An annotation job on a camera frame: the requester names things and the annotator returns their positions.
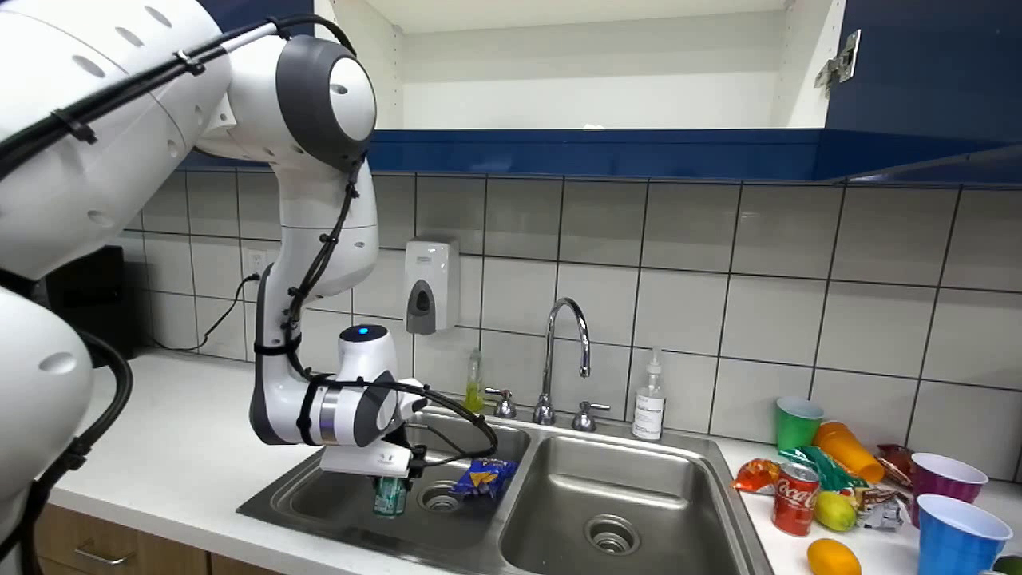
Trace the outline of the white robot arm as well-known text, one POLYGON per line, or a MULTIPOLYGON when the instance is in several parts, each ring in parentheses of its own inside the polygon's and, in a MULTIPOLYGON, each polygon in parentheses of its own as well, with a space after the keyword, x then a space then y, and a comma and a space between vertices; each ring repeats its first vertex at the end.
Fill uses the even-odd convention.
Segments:
POLYGON ((322 466, 388 496, 433 461, 406 420, 438 400, 388 372, 381 325, 342 333, 342 367, 299 365, 299 310, 366 278, 376 97, 337 26, 223 31, 199 0, 0 0, 0 510, 4 575, 38 575, 35 522, 55 482, 111 429, 89 415, 93 365, 133 372, 102 338, 33 296, 113 239, 193 154, 274 172, 281 251, 257 278, 250 424, 314 443, 322 466))

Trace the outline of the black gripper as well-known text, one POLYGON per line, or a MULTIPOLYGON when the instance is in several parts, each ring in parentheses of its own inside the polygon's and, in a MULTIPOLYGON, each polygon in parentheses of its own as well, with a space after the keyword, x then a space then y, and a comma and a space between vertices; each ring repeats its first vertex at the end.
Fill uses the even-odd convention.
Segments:
POLYGON ((426 468, 426 434, 430 434, 430 420, 425 415, 410 415, 406 420, 406 446, 410 450, 408 461, 408 475, 419 478, 426 468))

